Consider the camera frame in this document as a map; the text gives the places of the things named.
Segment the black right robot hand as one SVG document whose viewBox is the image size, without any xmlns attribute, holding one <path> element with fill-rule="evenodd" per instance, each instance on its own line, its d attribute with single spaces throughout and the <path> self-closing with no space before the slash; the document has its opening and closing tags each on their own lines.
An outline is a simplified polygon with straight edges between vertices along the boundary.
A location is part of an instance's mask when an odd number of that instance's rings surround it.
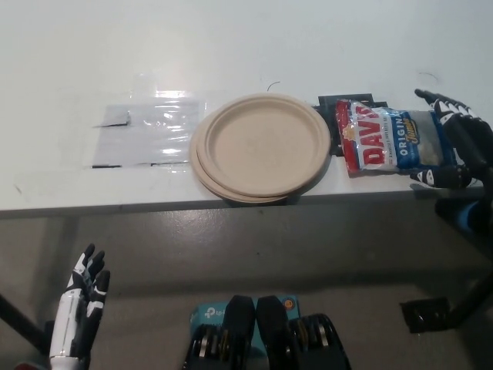
<svg viewBox="0 0 493 370">
<path fill-rule="evenodd" d="M 470 106 L 439 93 L 416 89 L 434 110 L 442 131 L 462 163 L 421 170 L 410 178 L 428 187 L 463 189 L 473 179 L 482 182 L 486 191 L 492 191 L 492 128 Z"/>
</svg>

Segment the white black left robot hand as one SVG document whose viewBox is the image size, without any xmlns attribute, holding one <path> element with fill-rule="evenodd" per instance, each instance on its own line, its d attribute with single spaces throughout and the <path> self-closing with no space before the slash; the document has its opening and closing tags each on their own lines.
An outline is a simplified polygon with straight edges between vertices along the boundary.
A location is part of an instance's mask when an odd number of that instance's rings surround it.
<svg viewBox="0 0 493 370">
<path fill-rule="evenodd" d="M 62 293 L 50 345 L 50 358 L 88 358 L 109 291 L 105 252 L 90 244 L 80 255 Z"/>
</svg>

